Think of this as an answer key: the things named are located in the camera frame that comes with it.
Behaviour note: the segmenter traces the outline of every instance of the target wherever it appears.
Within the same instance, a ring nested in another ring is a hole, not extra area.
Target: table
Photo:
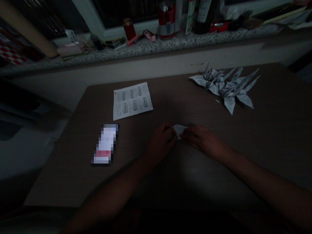
[[[267,169],[312,190],[311,87],[280,64],[260,67],[249,91],[255,109],[236,104],[233,116],[220,98],[189,74],[89,86],[24,205],[78,207],[145,151],[154,128],[201,124]],[[113,121],[113,90],[147,82],[154,110]],[[111,167],[91,167],[103,124],[120,124]],[[178,141],[135,190],[141,208],[258,210],[265,205],[222,164]]]

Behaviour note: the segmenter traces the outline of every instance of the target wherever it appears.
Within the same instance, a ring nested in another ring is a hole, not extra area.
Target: speckled countertop
[[[123,47],[119,50],[105,48],[102,51],[92,51],[89,54],[78,56],[67,61],[63,61],[61,57],[54,59],[44,59],[37,63],[13,65],[9,64],[0,69],[0,76],[20,75],[26,72],[43,71],[53,68],[63,68],[69,66],[76,66],[94,62],[109,61],[116,59],[124,59],[130,57],[137,57],[142,55],[150,55],[161,52],[176,51],[188,48],[204,47],[208,45],[224,44],[234,41],[241,41],[246,39],[266,37],[278,34],[282,28],[275,24],[263,25],[253,30],[239,29],[235,32],[221,32],[208,33],[203,35],[196,35],[190,33],[187,36],[179,36],[171,40],[162,41],[157,39],[156,42],[148,40],[140,40],[137,43]]]

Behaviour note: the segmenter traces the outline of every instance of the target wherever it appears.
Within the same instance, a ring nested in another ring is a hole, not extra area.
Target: origami crane
[[[241,67],[233,75],[231,81],[227,81],[236,68],[233,68],[225,75],[225,70],[216,71],[213,68],[209,70],[209,67],[210,62],[206,66],[205,73],[203,75],[196,75],[190,78],[200,86],[203,86],[204,91],[209,90],[213,94],[220,96],[221,99],[224,99],[224,105],[229,110],[231,115],[233,115],[235,107],[235,97],[245,105],[251,107],[252,109],[254,108],[253,102],[247,95],[247,92],[254,86],[260,76],[254,79],[249,85],[247,84],[252,80],[259,69],[255,70],[249,76],[240,77],[243,71],[243,68]]]

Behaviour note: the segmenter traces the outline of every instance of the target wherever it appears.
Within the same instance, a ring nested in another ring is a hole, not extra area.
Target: red bottle
[[[123,28],[126,32],[126,36],[128,41],[136,36],[136,31],[134,30],[133,22],[129,18],[125,18],[123,21]]]
[[[168,40],[175,34],[176,8],[173,2],[162,2],[158,10],[159,38]]]

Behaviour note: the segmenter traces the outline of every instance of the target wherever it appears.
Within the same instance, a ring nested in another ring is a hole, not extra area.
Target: can
[[[164,1],[159,5],[158,21],[159,21],[159,38],[168,40],[173,38],[176,25],[176,8],[173,2]]]

